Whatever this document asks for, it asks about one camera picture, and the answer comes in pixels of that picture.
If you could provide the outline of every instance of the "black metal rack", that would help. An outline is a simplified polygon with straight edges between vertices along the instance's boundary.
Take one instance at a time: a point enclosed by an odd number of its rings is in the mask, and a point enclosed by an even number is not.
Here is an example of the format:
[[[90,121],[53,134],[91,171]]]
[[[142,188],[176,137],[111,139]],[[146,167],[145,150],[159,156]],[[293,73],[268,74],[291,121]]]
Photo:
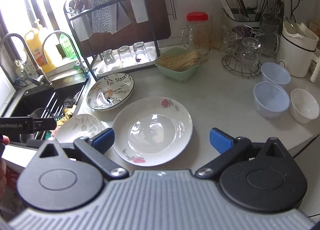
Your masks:
[[[76,34],[76,31],[74,30],[74,28],[73,28],[73,26],[72,26],[72,24],[71,24],[71,21],[72,21],[72,20],[75,20],[75,19],[77,19],[77,18],[80,18],[81,16],[84,16],[84,15],[86,15],[86,14],[88,14],[88,13],[92,13],[92,12],[94,12],[94,11],[96,11],[96,10],[99,10],[99,9],[101,9],[101,8],[110,6],[110,5],[112,5],[112,4],[120,3],[120,2],[122,2],[122,1],[126,1],[126,0],[113,0],[113,1],[110,1],[110,2],[107,2],[107,3],[104,3],[104,4],[101,4],[101,5],[99,5],[99,6],[93,7],[93,8],[91,8],[91,9],[84,10],[84,11],[82,11],[81,13],[79,13],[79,14],[77,14],[77,15],[75,15],[75,16],[72,16],[71,18],[69,18],[68,12],[67,12],[67,9],[66,9],[66,4],[67,4],[68,0],[66,0],[65,3],[64,3],[63,11],[64,11],[64,15],[65,15],[65,17],[66,17],[66,19],[67,19],[69,28],[70,28],[71,33],[72,33],[72,35],[73,35],[73,37],[74,37],[74,39],[75,39],[75,41],[76,41],[76,43],[77,43],[77,45],[78,45],[78,48],[79,48],[79,50],[80,50],[80,53],[81,53],[81,55],[83,56],[84,61],[85,61],[86,65],[87,65],[87,67],[88,67],[91,75],[94,77],[95,81],[98,81],[98,80],[100,79],[100,78],[98,78],[98,77],[94,74],[94,72],[93,72],[93,70],[92,70],[93,65],[94,65],[94,63],[95,63],[95,60],[97,59],[98,55],[92,55],[93,61],[92,61],[91,64],[88,62],[88,59],[87,59],[88,57],[84,57],[84,52],[83,52],[83,50],[81,49],[80,40],[79,40],[79,38],[78,38],[78,35]],[[156,39],[156,33],[155,33],[154,26],[153,26],[152,18],[151,18],[150,14],[149,14],[148,8],[147,8],[147,15],[148,15],[148,19],[149,19],[148,22],[149,22],[149,26],[150,26],[150,32],[151,32],[153,41],[154,41],[154,43],[155,43],[157,56],[159,57],[159,56],[160,56],[159,46],[158,46],[158,42],[157,42],[157,39]],[[146,67],[134,67],[134,68],[133,68],[132,70],[130,70],[130,71],[136,71],[136,70],[141,70],[141,69],[145,69],[145,68],[148,68],[148,66],[146,66]]]

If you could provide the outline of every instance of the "yellow detergent bottle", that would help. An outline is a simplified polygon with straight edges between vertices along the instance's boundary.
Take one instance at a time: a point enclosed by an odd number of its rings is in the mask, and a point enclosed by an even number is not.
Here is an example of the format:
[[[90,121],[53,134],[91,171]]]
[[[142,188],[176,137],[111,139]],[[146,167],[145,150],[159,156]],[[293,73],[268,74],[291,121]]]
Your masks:
[[[41,24],[39,24],[39,20],[37,20],[36,23],[37,26],[32,28],[32,30],[24,36],[24,39],[26,40],[39,66],[42,67],[45,73],[47,73],[51,70],[54,70],[59,65],[62,57],[54,43],[54,35],[52,35],[45,42],[45,56],[43,55],[41,52],[42,44],[50,33],[47,28],[44,28]]]

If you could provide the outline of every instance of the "red lid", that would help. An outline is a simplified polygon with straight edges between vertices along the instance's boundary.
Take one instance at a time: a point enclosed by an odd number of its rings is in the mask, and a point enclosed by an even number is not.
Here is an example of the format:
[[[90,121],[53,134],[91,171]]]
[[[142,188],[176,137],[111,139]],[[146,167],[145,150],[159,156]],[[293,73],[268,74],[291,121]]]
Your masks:
[[[187,14],[187,21],[194,22],[194,21],[207,21],[208,15],[204,12],[193,12]]]

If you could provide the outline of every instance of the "green basket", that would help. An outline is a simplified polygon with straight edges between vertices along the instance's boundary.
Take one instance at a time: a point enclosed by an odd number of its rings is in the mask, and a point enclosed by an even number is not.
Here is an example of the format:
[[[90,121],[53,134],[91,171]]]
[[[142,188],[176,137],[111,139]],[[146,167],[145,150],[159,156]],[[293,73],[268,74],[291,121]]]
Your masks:
[[[169,49],[164,54],[166,54],[167,57],[177,57],[189,52],[190,50],[187,50],[185,48],[175,47],[175,48]],[[180,83],[184,83],[187,80],[189,80],[197,72],[197,69],[199,67],[199,64],[198,64],[196,66],[189,68],[186,71],[179,72],[179,71],[174,71],[174,70],[164,68],[162,66],[158,66],[157,60],[155,61],[155,65],[158,67],[162,75]]]

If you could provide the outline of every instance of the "black sink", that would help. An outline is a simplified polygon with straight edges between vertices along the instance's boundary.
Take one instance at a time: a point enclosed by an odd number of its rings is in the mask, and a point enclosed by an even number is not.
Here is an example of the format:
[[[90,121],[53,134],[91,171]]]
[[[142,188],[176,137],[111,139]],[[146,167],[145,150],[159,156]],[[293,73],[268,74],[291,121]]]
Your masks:
[[[35,110],[41,108],[39,116],[42,118],[52,117],[59,120],[64,115],[63,110],[65,108],[71,108],[73,104],[78,104],[87,81],[88,78],[83,77],[83,74],[76,74],[74,76],[53,81],[52,88],[41,85],[27,90],[18,102],[11,117],[28,116]],[[38,132],[33,135],[33,139],[44,140],[45,136],[46,132]],[[42,142],[28,141],[25,143],[25,138],[21,138],[20,134],[11,134],[8,135],[8,137],[10,138],[11,144],[22,147],[37,148]]]

